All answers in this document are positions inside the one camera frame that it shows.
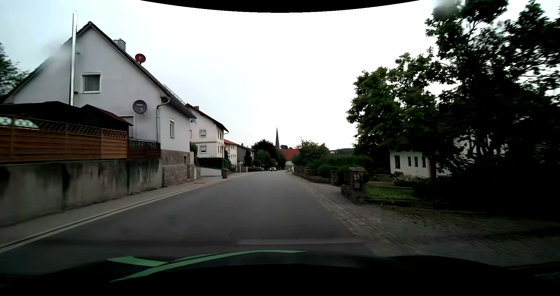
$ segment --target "asphalt road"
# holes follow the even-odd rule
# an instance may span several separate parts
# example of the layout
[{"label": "asphalt road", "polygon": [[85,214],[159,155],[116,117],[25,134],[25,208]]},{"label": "asphalt road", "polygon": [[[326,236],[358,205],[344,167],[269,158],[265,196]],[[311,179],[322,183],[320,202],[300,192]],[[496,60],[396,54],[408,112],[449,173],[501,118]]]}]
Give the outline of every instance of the asphalt road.
[{"label": "asphalt road", "polygon": [[255,249],[373,255],[298,178],[266,171],[193,189],[0,254],[0,273],[45,274],[125,256]]}]

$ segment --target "sidewalk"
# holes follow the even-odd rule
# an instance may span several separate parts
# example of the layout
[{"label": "sidewalk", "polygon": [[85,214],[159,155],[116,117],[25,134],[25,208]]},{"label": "sidewalk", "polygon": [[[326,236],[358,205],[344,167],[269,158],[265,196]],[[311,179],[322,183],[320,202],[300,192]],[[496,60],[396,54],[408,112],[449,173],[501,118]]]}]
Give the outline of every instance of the sidewalk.
[{"label": "sidewalk", "polygon": [[354,205],[340,187],[295,178],[378,256],[443,256],[502,267],[560,262],[560,222]]},{"label": "sidewalk", "polygon": [[222,179],[222,177],[199,177],[197,180],[191,182],[185,182],[166,188],[130,195],[121,199],[114,199],[103,203],[96,203],[90,206],[74,208],[38,217],[29,221],[24,221],[13,226],[0,228],[0,252],[5,249],[11,249],[12,246],[19,245],[18,243],[22,241],[32,240],[32,238],[36,238],[37,236],[70,227],[71,225],[78,224],[95,217],[110,214],[160,197],[169,196],[173,193],[221,181],[237,179],[246,175],[248,174],[230,174],[227,179]]}]

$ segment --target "chimney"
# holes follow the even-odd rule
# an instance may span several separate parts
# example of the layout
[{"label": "chimney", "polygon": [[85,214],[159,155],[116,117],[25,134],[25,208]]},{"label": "chimney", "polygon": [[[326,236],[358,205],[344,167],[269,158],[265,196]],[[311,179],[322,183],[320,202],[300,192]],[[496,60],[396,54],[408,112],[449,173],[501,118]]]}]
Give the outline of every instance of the chimney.
[{"label": "chimney", "polygon": [[119,39],[119,40],[113,40],[113,41],[115,41],[115,43],[116,43],[118,46],[120,46],[120,48],[121,48],[123,51],[125,51],[125,52],[127,51],[127,43],[124,42],[124,40]]}]

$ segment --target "church steeple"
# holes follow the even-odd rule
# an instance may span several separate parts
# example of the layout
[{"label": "church steeple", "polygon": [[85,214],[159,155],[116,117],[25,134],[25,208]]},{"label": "church steeple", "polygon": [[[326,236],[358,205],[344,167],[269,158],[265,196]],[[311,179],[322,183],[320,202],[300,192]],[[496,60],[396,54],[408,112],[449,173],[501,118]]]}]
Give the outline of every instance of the church steeple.
[{"label": "church steeple", "polygon": [[276,128],[276,149],[280,149],[280,140],[278,139],[278,128]]}]

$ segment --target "stone pillar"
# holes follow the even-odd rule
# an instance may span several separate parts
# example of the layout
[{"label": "stone pillar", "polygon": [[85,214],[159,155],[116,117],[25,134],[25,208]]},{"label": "stone pillar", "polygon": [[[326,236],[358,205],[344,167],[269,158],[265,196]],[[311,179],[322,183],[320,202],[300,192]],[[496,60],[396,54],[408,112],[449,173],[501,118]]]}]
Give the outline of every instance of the stone pillar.
[{"label": "stone pillar", "polygon": [[330,169],[330,183],[331,185],[338,185],[338,167]]},{"label": "stone pillar", "polygon": [[340,186],[340,192],[354,204],[365,203],[365,196],[363,193],[364,171],[364,168],[351,167],[344,172],[344,184]]}]

